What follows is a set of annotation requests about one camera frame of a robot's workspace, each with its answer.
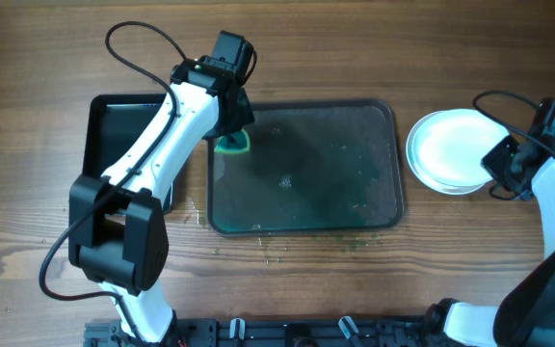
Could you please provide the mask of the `green and yellow sponge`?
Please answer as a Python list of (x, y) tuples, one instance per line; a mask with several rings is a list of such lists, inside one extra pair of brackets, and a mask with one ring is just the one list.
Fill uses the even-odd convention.
[(237, 132), (222, 136), (218, 140), (214, 152), (224, 155), (234, 155), (249, 152), (250, 148), (250, 136), (245, 129), (241, 129)]

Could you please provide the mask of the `white plate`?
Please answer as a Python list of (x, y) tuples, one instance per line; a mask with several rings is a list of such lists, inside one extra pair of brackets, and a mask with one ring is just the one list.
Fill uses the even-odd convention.
[(482, 160), (509, 135), (472, 109), (433, 112), (411, 129), (405, 146), (413, 174), (445, 195), (468, 195), (492, 181)]

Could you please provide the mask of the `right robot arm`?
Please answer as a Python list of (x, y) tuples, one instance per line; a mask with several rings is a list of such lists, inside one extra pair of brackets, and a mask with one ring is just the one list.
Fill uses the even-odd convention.
[(420, 339), (463, 346), (555, 346), (555, 98), (527, 103), (535, 111), (527, 131), (478, 104), (434, 112), (407, 139), (415, 176), (447, 195), (491, 185), (506, 200), (536, 200), (542, 217), (542, 263), (497, 306), (444, 299), (430, 306)]

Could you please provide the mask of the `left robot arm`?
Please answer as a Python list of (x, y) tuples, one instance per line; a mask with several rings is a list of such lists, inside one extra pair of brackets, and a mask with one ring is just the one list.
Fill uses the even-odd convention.
[(198, 142), (217, 140), (223, 154), (249, 151), (254, 117), (244, 86), (256, 62), (249, 41), (222, 31), (210, 55), (173, 68), (161, 107), (121, 158), (73, 183), (68, 260), (99, 285), (97, 296), (113, 300), (114, 342), (185, 345), (159, 282), (169, 250), (164, 204)]

